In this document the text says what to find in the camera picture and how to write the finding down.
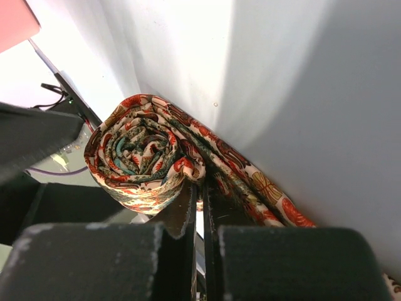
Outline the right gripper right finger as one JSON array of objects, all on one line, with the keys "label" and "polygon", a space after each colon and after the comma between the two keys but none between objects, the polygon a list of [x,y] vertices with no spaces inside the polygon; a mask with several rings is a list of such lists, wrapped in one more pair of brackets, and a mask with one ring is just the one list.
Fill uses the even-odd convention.
[{"label": "right gripper right finger", "polygon": [[253,226],[204,186],[208,300],[390,300],[364,237],[346,228]]}]

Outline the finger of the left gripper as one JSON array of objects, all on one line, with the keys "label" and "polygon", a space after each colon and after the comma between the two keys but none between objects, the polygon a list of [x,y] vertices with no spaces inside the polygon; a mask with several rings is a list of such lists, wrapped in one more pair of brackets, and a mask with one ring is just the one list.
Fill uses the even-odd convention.
[{"label": "finger of the left gripper", "polygon": [[2,103],[1,181],[74,142],[83,124],[77,115]]}]

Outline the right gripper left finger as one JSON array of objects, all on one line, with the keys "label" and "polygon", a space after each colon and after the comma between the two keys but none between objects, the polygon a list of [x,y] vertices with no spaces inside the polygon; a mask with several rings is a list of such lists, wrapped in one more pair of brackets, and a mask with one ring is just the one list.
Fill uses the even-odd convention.
[{"label": "right gripper left finger", "polygon": [[197,186],[142,224],[47,223],[14,243],[2,300],[195,300]]}]

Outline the brown patterned long tie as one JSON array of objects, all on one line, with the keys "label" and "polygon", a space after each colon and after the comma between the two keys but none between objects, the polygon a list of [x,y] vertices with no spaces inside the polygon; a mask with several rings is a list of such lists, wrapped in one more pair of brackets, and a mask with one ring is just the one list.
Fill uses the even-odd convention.
[{"label": "brown patterned long tie", "polygon": [[[181,109],[149,94],[125,99],[90,137],[84,152],[94,180],[122,206],[156,215],[185,183],[211,183],[253,226],[319,228],[257,167]],[[400,285],[381,275],[390,300]]]}]

